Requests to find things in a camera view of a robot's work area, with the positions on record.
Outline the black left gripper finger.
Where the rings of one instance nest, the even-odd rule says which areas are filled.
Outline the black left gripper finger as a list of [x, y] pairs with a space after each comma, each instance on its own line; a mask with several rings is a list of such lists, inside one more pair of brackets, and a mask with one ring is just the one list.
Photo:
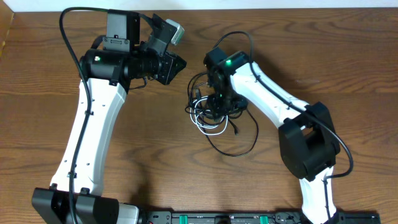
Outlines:
[[175, 66], [174, 78], [178, 77], [179, 73], [187, 66], [186, 63], [178, 63]]
[[181, 58], [181, 56], [174, 54], [174, 57], [175, 57], [176, 65], [186, 65], [187, 64], [187, 62], [183, 58]]

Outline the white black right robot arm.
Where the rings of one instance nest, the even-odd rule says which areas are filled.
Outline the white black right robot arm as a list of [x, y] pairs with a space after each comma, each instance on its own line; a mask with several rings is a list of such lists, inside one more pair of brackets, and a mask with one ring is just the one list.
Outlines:
[[336, 156], [344, 145], [335, 133], [328, 108], [313, 105], [287, 93], [265, 75], [251, 56], [239, 51], [230, 56], [219, 47], [203, 61], [214, 93], [206, 113], [217, 120], [240, 113], [251, 102], [278, 129], [280, 156], [298, 178], [302, 193], [303, 220], [308, 223], [379, 223], [377, 214], [338, 212], [331, 181], [347, 176], [334, 174]]

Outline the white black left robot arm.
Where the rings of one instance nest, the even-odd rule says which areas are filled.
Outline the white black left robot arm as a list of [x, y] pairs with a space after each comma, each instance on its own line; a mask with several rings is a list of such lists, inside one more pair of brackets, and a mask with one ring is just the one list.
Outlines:
[[78, 108], [67, 148], [48, 188], [36, 188], [32, 206], [47, 223], [145, 223], [135, 205], [103, 196], [104, 168], [118, 113], [131, 82], [168, 85], [186, 61], [168, 51], [184, 28], [158, 15], [108, 9], [106, 33], [84, 56], [75, 57], [80, 75]]

